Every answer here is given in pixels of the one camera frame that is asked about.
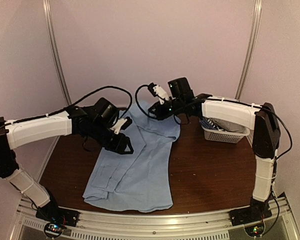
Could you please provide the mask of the light blue long sleeve shirt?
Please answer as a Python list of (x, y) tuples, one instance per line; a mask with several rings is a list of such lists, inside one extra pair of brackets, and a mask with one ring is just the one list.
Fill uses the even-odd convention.
[(142, 213), (173, 206), (169, 158), (180, 126), (172, 116), (161, 121), (148, 118), (140, 107), (147, 109), (150, 104), (133, 104), (126, 113), (132, 124), (124, 133), (131, 140), (133, 154), (101, 150), (82, 196), (85, 203), (110, 211)]

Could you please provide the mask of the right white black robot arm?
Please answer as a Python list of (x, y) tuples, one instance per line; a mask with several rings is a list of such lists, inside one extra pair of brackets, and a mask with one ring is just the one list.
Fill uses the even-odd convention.
[(159, 100), (148, 109), (148, 112), (157, 120), (185, 114), (198, 118), (223, 120), (252, 130), (256, 173), (246, 216), (249, 220), (256, 221), (266, 212), (271, 186), (275, 181), (275, 161), (278, 159), (281, 137), (278, 118), (271, 103), (247, 104), (202, 93), (189, 101), (183, 101), (181, 98)]

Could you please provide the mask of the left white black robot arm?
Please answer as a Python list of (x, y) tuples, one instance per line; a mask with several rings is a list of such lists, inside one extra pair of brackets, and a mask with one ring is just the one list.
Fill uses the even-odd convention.
[(128, 136), (121, 133), (132, 124), (130, 117), (119, 117), (119, 110), (110, 103), (99, 106), (66, 107), (60, 112), (6, 121), (0, 117), (0, 178), (10, 182), (27, 196), (51, 222), (62, 218), (53, 195), (17, 163), (15, 149), (40, 140), (80, 135), (95, 140), (105, 150), (131, 155), (134, 150)]

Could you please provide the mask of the blue checkered shirt in basket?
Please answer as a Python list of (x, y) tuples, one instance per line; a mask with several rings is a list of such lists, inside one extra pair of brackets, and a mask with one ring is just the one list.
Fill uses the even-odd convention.
[(201, 117), (199, 118), (199, 123), (202, 128), (214, 131), (224, 131), (223, 128), (215, 124), (210, 118)]

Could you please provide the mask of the white plastic laundry basket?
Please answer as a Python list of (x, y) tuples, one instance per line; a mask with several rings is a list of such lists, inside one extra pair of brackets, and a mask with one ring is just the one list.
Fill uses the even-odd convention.
[(204, 138), (207, 141), (215, 141), (215, 142), (222, 142), (222, 143), (231, 143), (231, 144), (237, 144), (242, 138), (247, 137), (250, 134), (250, 130), (245, 127), (244, 133), (235, 133), (235, 132), (229, 132), (229, 131), (217, 131), (217, 130), (210, 130), (205, 129), (204, 130)]

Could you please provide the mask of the grey shirt in basket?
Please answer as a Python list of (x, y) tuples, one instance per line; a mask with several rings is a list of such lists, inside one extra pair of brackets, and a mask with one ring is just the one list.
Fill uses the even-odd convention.
[(226, 120), (213, 119), (213, 123), (227, 132), (243, 134), (246, 131), (246, 128), (244, 126)]

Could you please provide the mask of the left round controller board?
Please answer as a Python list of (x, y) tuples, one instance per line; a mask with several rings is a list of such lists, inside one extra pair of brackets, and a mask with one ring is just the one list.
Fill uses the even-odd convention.
[(48, 238), (58, 238), (63, 234), (65, 229), (66, 227), (61, 224), (48, 222), (43, 227), (43, 233)]

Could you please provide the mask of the round controller board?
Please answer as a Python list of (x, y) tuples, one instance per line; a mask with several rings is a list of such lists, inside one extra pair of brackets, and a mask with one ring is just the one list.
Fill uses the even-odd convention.
[(248, 225), (244, 228), (245, 233), (251, 238), (258, 238), (265, 231), (265, 224), (263, 222)]
[(43, 227), (43, 233), (48, 238), (58, 238), (63, 234), (65, 229), (66, 227), (61, 224), (48, 222)]

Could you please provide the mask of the right round controller board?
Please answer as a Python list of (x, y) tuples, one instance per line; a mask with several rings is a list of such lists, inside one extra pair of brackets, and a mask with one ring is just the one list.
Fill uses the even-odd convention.
[(248, 225), (244, 228), (245, 233), (251, 238), (258, 238), (265, 231), (265, 224), (263, 222)]

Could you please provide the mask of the right aluminium frame post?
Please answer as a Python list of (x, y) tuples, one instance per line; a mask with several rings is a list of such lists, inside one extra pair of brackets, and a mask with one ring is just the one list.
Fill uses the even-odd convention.
[(255, 0), (247, 50), (246, 50), (246, 54), (245, 54), (242, 72), (240, 75), (239, 84), (238, 84), (236, 94), (235, 94), (235, 99), (238, 101), (242, 97), (242, 94), (243, 94), (243, 91), (245, 88), (245, 84), (246, 84), (246, 81), (248, 78), (249, 70), (251, 67), (253, 53), (254, 53), (254, 49), (256, 47), (260, 24), (261, 24), (262, 10), (263, 10), (263, 1)]

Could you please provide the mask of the aluminium frame post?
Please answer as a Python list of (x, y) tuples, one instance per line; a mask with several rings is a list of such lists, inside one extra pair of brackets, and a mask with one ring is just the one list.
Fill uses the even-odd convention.
[(56, 34), (55, 34), (50, 0), (43, 0), (42, 6), (43, 6), (43, 13), (44, 13), (45, 21), (46, 21), (47, 34), (48, 34), (48, 39), (50, 42), (50, 48), (51, 48), (51, 52), (52, 52), (52, 58), (53, 58), (56, 74), (58, 77), (58, 81), (59, 81), (59, 84), (61, 87), (61, 92), (64, 97), (64, 100), (65, 100), (66, 104), (69, 106), (72, 104), (72, 101), (71, 101), (70, 93), (69, 93), (68, 86), (67, 86), (67, 83), (65, 80), (62, 63), (61, 63), (61, 59), (60, 59), (60, 54), (59, 54), (59, 50), (58, 50), (58, 44), (57, 44), (57, 39), (56, 39)]
[(255, 0), (247, 50), (246, 50), (246, 54), (245, 54), (242, 72), (240, 75), (239, 84), (238, 84), (236, 94), (235, 94), (235, 99), (238, 101), (242, 97), (242, 94), (243, 94), (243, 91), (245, 88), (245, 84), (246, 84), (246, 81), (248, 78), (249, 70), (251, 67), (253, 53), (254, 53), (254, 49), (256, 47), (260, 24), (261, 24), (262, 10), (263, 10), (263, 1)]

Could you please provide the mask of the front aluminium rail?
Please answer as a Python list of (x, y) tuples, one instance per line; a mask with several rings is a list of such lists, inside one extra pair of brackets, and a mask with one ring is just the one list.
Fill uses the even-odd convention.
[[(269, 202), (272, 216), (263, 220), (265, 231), (260, 238), (248, 235), (248, 230), (262, 222), (233, 225), (233, 209), (201, 213), (168, 215), (112, 214), (78, 211), (76, 226), (67, 226), (56, 240), (300, 240), (293, 212), (286, 197), (277, 199), (279, 218), (274, 223), (278, 208)], [(21, 198), (8, 240), (49, 240), (44, 234), (47, 221), (36, 218), (31, 202)]]

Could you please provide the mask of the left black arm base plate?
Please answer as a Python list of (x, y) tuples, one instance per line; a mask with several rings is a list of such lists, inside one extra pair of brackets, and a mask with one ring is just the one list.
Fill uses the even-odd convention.
[(35, 216), (54, 224), (75, 227), (78, 222), (79, 212), (76, 210), (59, 207), (49, 202), (43, 207), (38, 207)]

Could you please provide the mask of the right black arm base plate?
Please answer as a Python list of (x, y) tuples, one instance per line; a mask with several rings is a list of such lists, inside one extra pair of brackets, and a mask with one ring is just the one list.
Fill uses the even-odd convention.
[(231, 210), (229, 216), (232, 226), (239, 226), (269, 218), (272, 216), (272, 212), (268, 207), (248, 206)]

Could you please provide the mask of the left aluminium frame post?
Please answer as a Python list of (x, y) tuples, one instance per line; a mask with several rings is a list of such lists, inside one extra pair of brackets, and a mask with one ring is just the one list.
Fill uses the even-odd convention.
[(72, 101), (71, 101), (70, 93), (69, 93), (68, 86), (67, 86), (67, 83), (65, 80), (62, 63), (61, 63), (61, 59), (60, 59), (60, 54), (59, 54), (59, 50), (58, 50), (58, 44), (57, 44), (57, 39), (56, 39), (56, 34), (55, 34), (50, 0), (43, 0), (42, 6), (43, 6), (43, 13), (44, 13), (45, 21), (46, 21), (47, 34), (48, 34), (48, 39), (50, 42), (50, 48), (51, 48), (51, 52), (52, 52), (52, 58), (53, 58), (56, 74), (58, 77), (58, 81), (59, 81), (59, 84), (61, 87), (61, 92), (64, 97), (64, 100), (65, 100), (66, 104), (69, 106), (72, 104)]

